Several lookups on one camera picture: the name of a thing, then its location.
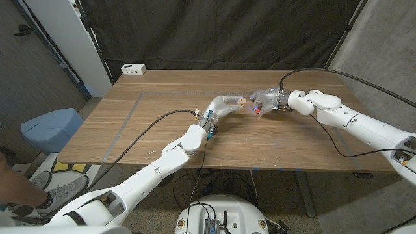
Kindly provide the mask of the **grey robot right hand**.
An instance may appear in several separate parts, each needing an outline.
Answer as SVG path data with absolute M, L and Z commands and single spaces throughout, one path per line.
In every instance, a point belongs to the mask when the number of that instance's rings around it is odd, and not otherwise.
M 273 110 L 288 109 L 290 94 L 291 92 L 274 87 L 257 90 L 250 95 L 250 99 L 254 101 L 254 111 L 262 116 Z

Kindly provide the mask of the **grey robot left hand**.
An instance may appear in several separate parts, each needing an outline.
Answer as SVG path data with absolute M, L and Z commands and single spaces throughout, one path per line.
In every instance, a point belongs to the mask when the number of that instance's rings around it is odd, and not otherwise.
M 217 123 L 221 117 L 243 109 L 243 104 L 238 104 L 240 96 L 216 96 L 205 111 L 201 114 L 199 125 L 206 131 L 211 125 Z

